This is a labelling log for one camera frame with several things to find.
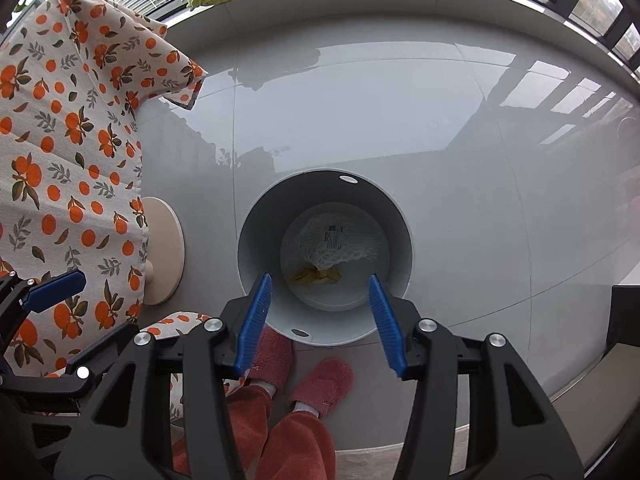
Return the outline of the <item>white foam net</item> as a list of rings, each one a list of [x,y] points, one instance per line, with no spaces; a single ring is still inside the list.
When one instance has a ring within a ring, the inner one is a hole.
[[[329,269],[342,263],[384,259],[388,243],[378,222],[361,211],[313,214],[293,237],[306,263]]]

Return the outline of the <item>grey round trash bin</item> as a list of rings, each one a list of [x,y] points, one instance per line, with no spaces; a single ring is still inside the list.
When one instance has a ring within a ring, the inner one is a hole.
[[[258,198],[240,229],[243,286],[269,274],[268,325],[308,346],[344,346],[373,334],[370,276],[400,296],[412,264],[399,207],[382,188],[348,172],[283,179]]]

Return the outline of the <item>left pink slipper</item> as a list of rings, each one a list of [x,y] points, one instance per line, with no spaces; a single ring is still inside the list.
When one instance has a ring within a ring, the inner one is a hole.
[[[285,388],[293,364],[292,341],[270,327],[262,331],[248,379],[270,398]]]

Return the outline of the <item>pink slipper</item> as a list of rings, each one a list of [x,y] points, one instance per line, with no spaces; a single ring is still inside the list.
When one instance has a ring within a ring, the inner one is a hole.
[[[294,411],[322,418],[346,398],[353,383],[354,374],[347,362],[324,359],[294,388],[290,402]]]
[[[292,341],[270,327],[262,331],[248,379],[270,398],[285,388],[293,364]]]

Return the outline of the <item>right pink slipper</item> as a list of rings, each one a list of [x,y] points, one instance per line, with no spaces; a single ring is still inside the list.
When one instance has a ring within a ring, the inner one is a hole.
[[[353,383],[354,374],[347,362],[324,359],[294,388],[290,402],[294,411],[322,418],[346,398]]]

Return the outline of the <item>yellow peel scrap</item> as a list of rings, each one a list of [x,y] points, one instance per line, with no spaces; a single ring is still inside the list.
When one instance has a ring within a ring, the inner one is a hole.
[[[303,266],[297,271],[291,278],[291,282],[301,285],[313,285],[313,284],[333,284],[337,283],[342,278],[342,274],[335,266],[331,266],[329,269],[318,269],[312,264],[310,266]]]

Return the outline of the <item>beige round table base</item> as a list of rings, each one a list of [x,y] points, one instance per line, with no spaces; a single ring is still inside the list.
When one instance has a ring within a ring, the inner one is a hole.
[[[157,306],[167,301],[180,284],[186,244],[180,220],[168,203],[148,196],[142,198],[142,204],[149,227],[143,303]]]

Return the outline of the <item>orange print table cloth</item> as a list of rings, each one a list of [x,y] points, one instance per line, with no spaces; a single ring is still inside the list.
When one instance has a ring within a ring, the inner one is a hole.
[[[190,108],[205,72],[165,25],[108,0],[48,0],[1,46],[1,271],[139,271],[149,241],[137,130]]]

